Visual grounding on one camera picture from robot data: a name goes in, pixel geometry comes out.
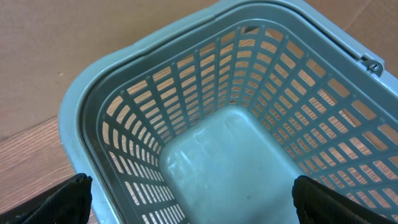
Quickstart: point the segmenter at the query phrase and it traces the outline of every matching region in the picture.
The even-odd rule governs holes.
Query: basket
[[[302,174],[396,220],[396,84],[302,1],[221,1],[88,67],[60,137],[99,223],[297,223]]]

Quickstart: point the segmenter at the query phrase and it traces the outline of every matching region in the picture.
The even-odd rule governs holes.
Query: laundry basket
[[[397,81],[302,1],[221,1],[90,65],[62,144],[98,223],[297,223],[305,174],[398,219]]]

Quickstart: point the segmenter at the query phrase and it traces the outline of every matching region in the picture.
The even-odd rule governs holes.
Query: brown background
[[[85,67],[214,2],[2,1],[0,213],[73,174],[56,115],[63,94]],[[384,58],[387,69],[398,75],[397,0],[307,2]]]

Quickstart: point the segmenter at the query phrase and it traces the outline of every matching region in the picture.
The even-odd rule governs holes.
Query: plastic bin
[[[302,1],[221,1],[90,65],[59,130],[99,223],[297,223],[307,174],[398,216],[397,81]]]

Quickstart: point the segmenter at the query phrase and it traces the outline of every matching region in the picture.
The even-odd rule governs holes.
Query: black object
[[[294,181],[292,194],[301,224],[395,223],[303,175]]]
[[[0,215],[4,224],[86,224],[91,207],[91,177],[77,174]]]

